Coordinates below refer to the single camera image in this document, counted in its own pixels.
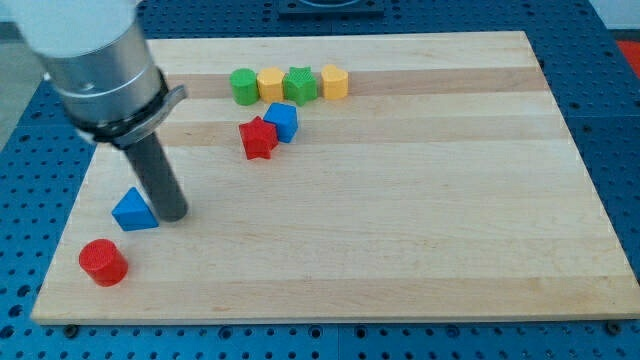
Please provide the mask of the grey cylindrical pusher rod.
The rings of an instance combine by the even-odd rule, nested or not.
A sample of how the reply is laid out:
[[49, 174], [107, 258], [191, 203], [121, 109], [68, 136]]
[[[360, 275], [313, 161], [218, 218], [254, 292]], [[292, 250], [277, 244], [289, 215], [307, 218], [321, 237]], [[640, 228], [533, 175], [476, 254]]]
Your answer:
[[156, 215], [166, 222], [184, 218], [188, 203], [156, 133], [128, 146], [124, 152]]

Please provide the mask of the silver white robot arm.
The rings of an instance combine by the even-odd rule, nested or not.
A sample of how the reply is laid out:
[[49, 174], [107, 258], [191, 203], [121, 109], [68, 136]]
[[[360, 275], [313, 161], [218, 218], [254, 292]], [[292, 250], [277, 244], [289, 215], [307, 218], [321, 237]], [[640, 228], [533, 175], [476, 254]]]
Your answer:
[[6, 0], [73, 126], [123, 151], [156, 214], [175, 222], [188, 203], [156, 135], [187, 97], [156, 65], [134, 1]]

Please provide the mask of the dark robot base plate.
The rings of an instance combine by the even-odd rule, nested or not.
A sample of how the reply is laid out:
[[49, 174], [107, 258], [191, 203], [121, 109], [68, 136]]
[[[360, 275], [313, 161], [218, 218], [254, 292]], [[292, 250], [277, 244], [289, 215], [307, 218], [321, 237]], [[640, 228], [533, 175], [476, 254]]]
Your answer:
[[276, 0], [282, 19], [320, 19], [384, 15], [383, 0]]

